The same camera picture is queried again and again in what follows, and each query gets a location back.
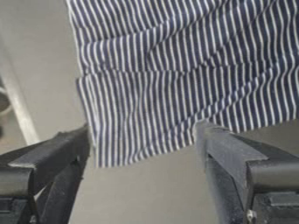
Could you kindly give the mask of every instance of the gray floor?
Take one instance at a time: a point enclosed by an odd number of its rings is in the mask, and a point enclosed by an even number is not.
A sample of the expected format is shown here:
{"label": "gray floor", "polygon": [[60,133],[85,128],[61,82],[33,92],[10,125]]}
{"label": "gray floor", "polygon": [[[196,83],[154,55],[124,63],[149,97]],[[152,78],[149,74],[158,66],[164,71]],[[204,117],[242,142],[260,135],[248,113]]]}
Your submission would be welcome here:
{"label": "gray floor", "polygon": [[[0,67],[0,74],[14,77],[38,140],[77,128],[84,123],[74,89],[80,74],[64,2],[0,1],[0,45],[9,61],[8,69]],[[18,142],[20,130],[12,130],[6,132],[12,139],[6,149],[24,144]],[[246,136],[295,151],[297,130],[299,123],[292,122]],[[121,169],[94,170],[90,158],[70,224],[213,224],[206,188],[193,148]]]}

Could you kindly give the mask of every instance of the concrete floor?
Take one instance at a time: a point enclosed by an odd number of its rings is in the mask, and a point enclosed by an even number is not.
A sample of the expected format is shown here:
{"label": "concrete floor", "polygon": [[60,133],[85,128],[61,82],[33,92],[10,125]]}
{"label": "concrete floor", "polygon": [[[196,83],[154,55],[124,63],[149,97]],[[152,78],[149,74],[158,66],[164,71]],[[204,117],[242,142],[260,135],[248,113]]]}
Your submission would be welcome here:
{"label": "concrete floor", "polygon": [[[44,140],[84,123],[74,89],[80,73],[64,2],[0,1],[0,39],[10,65],[9,69],[0,67],[0,74],[5,78],[13,75],[37,138]],[[291,122],[246,135],[295,151],[297,130],[299,122]],[[20,139],[20,130],[12,133],[12,139]],[[192,147],[121,169],[94,170],[92,162],[90,158],[70,224],[216,223]]]}

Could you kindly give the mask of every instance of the striped shirt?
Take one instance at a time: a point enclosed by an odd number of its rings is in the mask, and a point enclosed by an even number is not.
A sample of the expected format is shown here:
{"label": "striped shirt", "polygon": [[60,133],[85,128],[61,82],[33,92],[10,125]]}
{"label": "striped shirt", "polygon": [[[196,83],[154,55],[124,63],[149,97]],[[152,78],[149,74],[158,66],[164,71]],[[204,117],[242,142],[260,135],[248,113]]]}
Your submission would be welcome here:
{"label": "striped shirt", "polygon": [[66,0],[97,166],[299,116],[297,0]]}

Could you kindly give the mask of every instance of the blue and white striped fabric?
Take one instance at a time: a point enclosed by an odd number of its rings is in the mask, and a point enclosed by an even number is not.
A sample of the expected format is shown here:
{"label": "blue and white striped fabric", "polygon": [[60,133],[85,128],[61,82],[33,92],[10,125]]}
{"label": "blue and white striped fabric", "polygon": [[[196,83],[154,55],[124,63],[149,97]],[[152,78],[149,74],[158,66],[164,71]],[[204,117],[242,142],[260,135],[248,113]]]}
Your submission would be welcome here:
{"label": "blue and white striped fabric", "polygon": [[68,0],[97,165],[297,118],[297,0]]}

